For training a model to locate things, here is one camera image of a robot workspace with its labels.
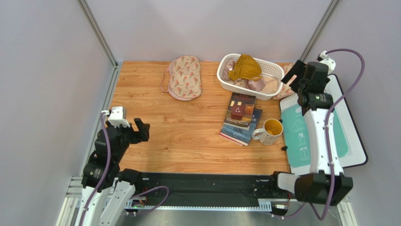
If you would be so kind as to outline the floral mesh laundry bag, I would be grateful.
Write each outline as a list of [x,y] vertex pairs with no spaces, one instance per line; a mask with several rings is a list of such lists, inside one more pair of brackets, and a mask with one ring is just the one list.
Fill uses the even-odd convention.
[[[294,66],[295,63],[290,63],[290,64],[285,64],[282,66],[285,74],[288,73],[288,71]],[[286,98],[288,96],[291,96],[294,94],[294,91],[291,89],[290,84],[294,81],[294,79],[296,78],[296,75],[293,75],[293,77],[289,80],[289,82],[287,84],[283,84],[280,92],[273,96],[272,99],[273,100],[281,100],[283,98]]]

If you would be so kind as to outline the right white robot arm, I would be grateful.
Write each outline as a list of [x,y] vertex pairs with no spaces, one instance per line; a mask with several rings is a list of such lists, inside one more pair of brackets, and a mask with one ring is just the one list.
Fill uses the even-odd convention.
[[334,107],[331,94],[325,92],[329,66],[321,62],[297,60],[281,80],[297,93],[309,132],[311,163],[308,174],[296,176],[274,172],[278,190],[292,193],[300,202],[338,205],[352,190],[353,179],[344,176],[334,136]]

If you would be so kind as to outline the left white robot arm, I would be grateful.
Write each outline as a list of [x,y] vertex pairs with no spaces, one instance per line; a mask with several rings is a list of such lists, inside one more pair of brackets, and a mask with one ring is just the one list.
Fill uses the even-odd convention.
[[150,124],[135,118],[138,130],[100,119],[102,129],[95,140],[95,150],[84,167],[80,210],[77,226],[113,226],[117,213],[136,191],[143,190],[143,174],[134,169],[120,170],[122,160],[130,144],[149,140]]

